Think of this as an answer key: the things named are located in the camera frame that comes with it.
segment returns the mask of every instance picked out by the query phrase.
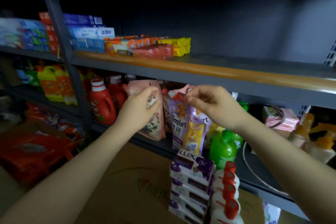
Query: pink tissue pack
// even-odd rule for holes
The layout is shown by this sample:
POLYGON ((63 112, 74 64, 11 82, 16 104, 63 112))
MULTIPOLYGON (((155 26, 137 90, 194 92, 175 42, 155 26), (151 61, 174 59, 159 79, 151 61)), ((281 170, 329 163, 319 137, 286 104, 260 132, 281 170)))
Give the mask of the pink tissue pack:
MULTIPOLYGON (((296 124, 299 122, 299 119, 291 109, 281 108, 281 110, 285 115, 285 121, 277 126, 276 129, 292 132, 295 129, 296 124)), ((280 118, 274 108, 264 106, 262 110, 262 120, 267 127, 271 127, 277 124, 280 121, 280 118)))

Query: forearm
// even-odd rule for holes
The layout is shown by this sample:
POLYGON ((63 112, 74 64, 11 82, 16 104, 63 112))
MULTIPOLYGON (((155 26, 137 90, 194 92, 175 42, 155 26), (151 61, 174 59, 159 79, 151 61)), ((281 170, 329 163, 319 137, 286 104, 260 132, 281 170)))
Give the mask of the forearm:
POLYGON ((313 223, 336 219, 336 171, 249 116, 238 133, 313 223))
POLYGON ((0 223, 73 223, 112 159, 132 135, 122 126, 111 126, 86 150, 30 190, 0 223))

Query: barcode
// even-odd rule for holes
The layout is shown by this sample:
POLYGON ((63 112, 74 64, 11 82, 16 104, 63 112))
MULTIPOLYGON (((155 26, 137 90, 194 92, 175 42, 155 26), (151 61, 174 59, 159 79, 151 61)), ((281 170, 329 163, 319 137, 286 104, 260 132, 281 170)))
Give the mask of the barcode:
POLYGON ((100 17, 95 17, 94 22, 95 24, 103 24, 102 19, 100 17))
POLYGON ((189 143, 185 146, 186 151, 195 152, 197 149, 197 143, 189 143))

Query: red detergent bottle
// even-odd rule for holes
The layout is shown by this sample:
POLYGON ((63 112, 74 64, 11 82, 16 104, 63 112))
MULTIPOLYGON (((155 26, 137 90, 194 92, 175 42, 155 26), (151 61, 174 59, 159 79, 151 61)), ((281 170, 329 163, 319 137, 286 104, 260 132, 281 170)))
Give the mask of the red detergent bottle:
POLYGON ((117 113, 103 79, 99 76, 95 76, 91 80, 91 85, 92 90, 89 94, 89 101, 95 119, 100 123, 112 125, 117 118, 117 113))
POLYGON ((117 112, 121 109, 126 101, 126 93, 121 82, 121 75, 110 76, 110 83, 108 84, 108 90, 110 92, 112 101, 114 103, 117 112))

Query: person's right hand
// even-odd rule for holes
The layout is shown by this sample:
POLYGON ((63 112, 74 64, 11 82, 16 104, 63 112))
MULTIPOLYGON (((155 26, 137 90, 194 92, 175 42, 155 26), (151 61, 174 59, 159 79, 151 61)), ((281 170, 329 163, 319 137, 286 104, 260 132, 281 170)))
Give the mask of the person's right hand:
POLYGON ((187 93, 185 101, 200 109, 217 125, 239 133, 249 114, 223 87, 199 85, 187 93))

